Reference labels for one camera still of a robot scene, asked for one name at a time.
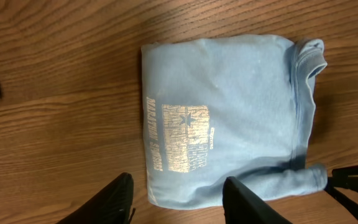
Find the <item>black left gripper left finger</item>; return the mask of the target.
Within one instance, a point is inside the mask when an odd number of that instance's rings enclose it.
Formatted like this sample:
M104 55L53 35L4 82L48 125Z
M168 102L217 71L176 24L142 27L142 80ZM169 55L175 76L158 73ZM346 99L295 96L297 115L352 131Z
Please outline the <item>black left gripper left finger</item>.
M130 224L133 196L134 180L123 172L58 224Z

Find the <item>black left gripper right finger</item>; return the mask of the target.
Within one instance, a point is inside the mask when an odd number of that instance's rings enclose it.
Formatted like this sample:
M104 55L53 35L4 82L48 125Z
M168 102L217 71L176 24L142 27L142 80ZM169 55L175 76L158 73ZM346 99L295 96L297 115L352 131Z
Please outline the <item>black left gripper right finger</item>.
M235 177L223 186L226 224L291 224Z

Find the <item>light blue printed t-shirt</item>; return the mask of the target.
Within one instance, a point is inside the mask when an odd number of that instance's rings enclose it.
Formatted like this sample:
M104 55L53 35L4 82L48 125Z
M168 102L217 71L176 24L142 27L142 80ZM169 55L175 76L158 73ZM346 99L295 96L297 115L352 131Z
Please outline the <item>light blue printed t-shirt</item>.
M147 191L175 210L222 204L233 176L262 200L323 190L306 165L324 42L238 35L141 49Z

